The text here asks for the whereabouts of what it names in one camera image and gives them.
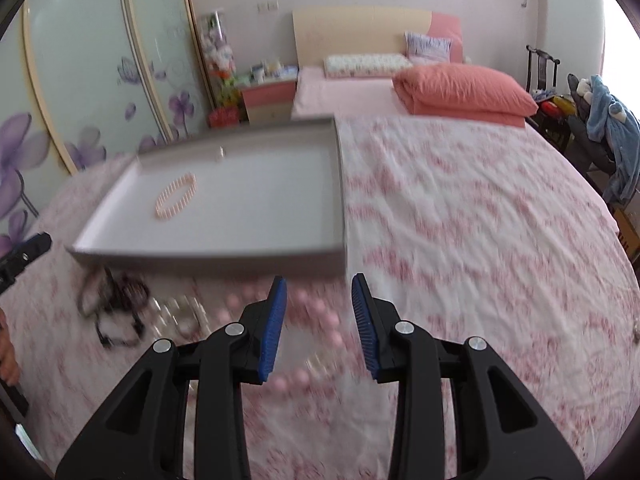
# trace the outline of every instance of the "headboard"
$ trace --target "headboard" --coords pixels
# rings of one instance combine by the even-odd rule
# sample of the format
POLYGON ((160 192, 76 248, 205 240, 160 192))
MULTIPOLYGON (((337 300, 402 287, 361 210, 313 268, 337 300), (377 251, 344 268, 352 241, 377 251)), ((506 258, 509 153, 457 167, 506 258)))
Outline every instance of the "headboard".
POLYGON ((402 7, 303 7, 293 11, 300 66, 322 65, 331 54, 405 54, 407 30, 451 38, 451 60, 462 62, 460 19, 402 7))

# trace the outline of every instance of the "human hand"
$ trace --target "human hand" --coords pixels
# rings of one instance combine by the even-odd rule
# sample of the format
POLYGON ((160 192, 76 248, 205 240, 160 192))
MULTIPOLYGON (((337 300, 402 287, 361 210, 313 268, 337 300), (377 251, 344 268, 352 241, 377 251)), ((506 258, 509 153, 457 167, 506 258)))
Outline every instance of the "human hand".
POLYGON ((9 338, 9 327, 2 309, 0 309, 0 379, 8 386, 15 386, 20 380, 20 368, 15 360, 14 346, 9 338))

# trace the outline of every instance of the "shallow tray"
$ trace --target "shallow tray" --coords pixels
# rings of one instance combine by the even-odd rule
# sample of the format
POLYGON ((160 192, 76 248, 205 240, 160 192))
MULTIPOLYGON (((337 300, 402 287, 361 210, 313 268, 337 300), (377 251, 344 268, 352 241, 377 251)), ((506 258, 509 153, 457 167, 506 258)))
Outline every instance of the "shallow tray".
POLYGON ((190 276, 343 275, 335 121, 239 126, 142 153, 69 251, 83 264, 190 276), (196 176, 193 199, 158 219, 156 199, 186 173, 196 176))

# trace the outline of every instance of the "pillow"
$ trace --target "pillow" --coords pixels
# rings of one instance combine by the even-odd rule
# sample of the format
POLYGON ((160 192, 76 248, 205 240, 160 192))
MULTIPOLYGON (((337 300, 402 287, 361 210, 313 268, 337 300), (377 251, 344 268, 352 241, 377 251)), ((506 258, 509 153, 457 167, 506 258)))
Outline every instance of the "pillow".
POLYGON ((411 67, 402 54, 349 54, 329 56, 324 60, 327 78, 338 77, 393 77, 411 67))
POLYGON ((414 66, 394 77, 402 100, 416 105, 530 117, 538 111, 516 80, 491 68, 462 63, 414 66))
POLYGON ((451 61, 450 38, 432 38, 425 34, 406 32, 404 40, 407 57, 414 64, 428 64, 429 61, 436 63, 451 61))

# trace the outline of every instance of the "ring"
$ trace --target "ring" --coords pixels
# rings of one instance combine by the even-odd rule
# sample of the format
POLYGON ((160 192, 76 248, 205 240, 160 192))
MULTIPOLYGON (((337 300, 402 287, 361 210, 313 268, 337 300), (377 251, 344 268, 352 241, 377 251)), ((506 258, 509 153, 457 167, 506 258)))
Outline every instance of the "ring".
POLYGON ((171 184, 164 188, 164 191, 156 200, 156 216, 161 220, 168 220, 169 218, 177 215, 182 211, 186 205, 191 201, 193 195, 196 193, 196 176, 193 173, 187 173, 174 180, 171 184), (163 208, 162 206, 167 199, 178 189, 184 186, 189 186, 184 196, 171 207, 163 208))

